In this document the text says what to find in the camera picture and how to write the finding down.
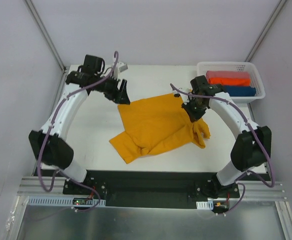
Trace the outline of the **yellow t shirt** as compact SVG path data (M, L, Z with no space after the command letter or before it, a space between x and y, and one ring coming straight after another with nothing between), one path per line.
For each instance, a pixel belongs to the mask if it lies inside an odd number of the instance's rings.
M205 140L211 137L209 126L203 119L191 122L182 103L169 93L119 105L124 131L110 139L110 144L126 164L188 143L204 149Z

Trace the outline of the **white plastic basket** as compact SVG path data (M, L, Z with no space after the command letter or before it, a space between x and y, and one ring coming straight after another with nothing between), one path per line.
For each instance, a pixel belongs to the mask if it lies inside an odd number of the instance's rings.
M261 76L253 63L238 61L202 61L196 65L198 76L205 75L207 71L233 71L248 72L250 75L250 86L256 89L254 96L232 96L236 104L249 104L266 96Z

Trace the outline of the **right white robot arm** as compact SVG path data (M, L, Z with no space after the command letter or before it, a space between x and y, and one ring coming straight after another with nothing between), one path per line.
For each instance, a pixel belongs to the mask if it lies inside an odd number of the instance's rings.
M206 110L214 111L230 129L235 138L228 164L218 171L211 184L211 192L223 197L229 186L252 169L269 164L271 160L272 131L267 126L259 126L249 119L232 100L221 84L208 83L204 75L190 82L191 88L179 88L175 92L182 98L181 107L191 122L199 121Z

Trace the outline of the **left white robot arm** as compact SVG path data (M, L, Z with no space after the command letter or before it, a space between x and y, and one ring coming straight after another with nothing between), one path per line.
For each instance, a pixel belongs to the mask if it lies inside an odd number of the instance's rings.
M74 188L85 195L91 191L88 171L74 159L74 150L67 144L69 128L80 106L92 92L99 92L118 105L129 105L127 80L119 79L119 53L114 52L114 62L109 73L105 73L103 58L87 54L77 70L66 77L62 95L52 114L40 128L32 130L28 139L37 160L37 175L45 164L75 180Z

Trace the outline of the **pink rolled t shirt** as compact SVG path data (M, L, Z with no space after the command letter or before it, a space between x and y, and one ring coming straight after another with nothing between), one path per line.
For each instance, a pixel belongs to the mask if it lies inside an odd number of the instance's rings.
M206 77L210 78L229 78L229 79L249 79L250 74L245 71L212 71L206 72Z

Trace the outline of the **orange rolled t shirt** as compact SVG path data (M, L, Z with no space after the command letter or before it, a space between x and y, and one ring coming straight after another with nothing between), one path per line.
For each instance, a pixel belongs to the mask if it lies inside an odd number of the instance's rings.
M249 87L251 80L249 78L224 78L224 77L212 77L208 79L210 84L221 84L224 86L239 86Z

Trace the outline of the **blue rolled t shirt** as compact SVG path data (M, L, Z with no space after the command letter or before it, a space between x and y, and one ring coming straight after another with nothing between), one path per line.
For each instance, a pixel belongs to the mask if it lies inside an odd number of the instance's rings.
M223 87L231 97L254 97L257 92L254 87L250 86L224 85Z

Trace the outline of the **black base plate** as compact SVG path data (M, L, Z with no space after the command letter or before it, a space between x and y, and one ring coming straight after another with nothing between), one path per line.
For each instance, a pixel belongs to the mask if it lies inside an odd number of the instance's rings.
M208 200L212 172L89 170L84 185L108 207L195 209Z

